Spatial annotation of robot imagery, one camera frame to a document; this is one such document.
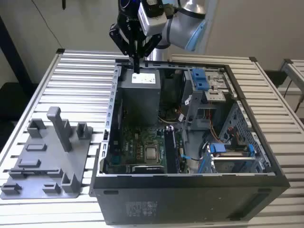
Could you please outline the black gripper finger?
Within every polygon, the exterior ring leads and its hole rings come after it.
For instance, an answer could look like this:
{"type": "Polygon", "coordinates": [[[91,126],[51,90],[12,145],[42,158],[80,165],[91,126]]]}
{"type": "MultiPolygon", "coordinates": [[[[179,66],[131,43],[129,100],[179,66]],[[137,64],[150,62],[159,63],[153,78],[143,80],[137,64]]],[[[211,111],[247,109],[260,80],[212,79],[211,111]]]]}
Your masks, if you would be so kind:
{"type": "Polygon", "coordinates": [[[131,38],[129,42],[126,42],[126,40],[120,33],[120,28],[118,24],[112,24],[110,26],[109,36],[120,49],[120,51],[125,56],[128,55],[133,60],[133,70],[135,73],[137,73],[137,54],[133,38],[131,38]]]}
{"type": "Polygon", "coordinates": [[[143,45],[146,36],[137,40],[137,73],[140,72],[140,59],[147,57],[151,54],[154,48],[159,44],[162,39],[161,34],[152,35],[147,43],[143,45]]]}

